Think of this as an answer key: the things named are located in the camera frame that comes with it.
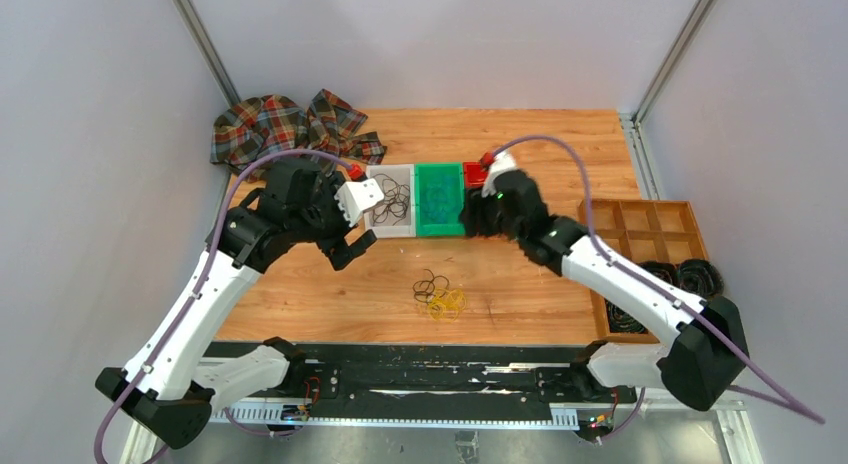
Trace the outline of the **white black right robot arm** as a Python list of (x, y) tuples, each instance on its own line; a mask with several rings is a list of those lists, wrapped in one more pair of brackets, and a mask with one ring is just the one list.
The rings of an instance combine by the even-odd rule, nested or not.
[(745, 369), (748, 345), (733, 301), (705, 300), (665, 282), (586, 225), (550, 213), (524, 171), (506, 171), (467, 190), (459, 219), (467, 236), (509, 238), (529, 261), (601, 295), (655, 336), (654, 344), (588, 345), (571, 374), (580, 398), (595, 401), (618, 386), (661, 388), (707, 411)]

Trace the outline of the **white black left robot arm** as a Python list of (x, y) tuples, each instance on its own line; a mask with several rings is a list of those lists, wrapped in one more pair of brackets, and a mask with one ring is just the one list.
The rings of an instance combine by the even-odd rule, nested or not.
[(348, 234), (384, 197), (357, 165), (322, 164), (327, 154), (282, 151), (253, 164), (263, 186), (239, 203), (226, 200), (185, 289), (148, 342), (121, 367), (107, 367), (96, 388), (168, 449), (194, 441), (211, 417), (254, 393), (302, 396), (304, 353), (274, 337), (212, 368), (200, 361), (243, 295), (269, 267), (302, 243), (342, 270), (374, 244), (373, 232)]

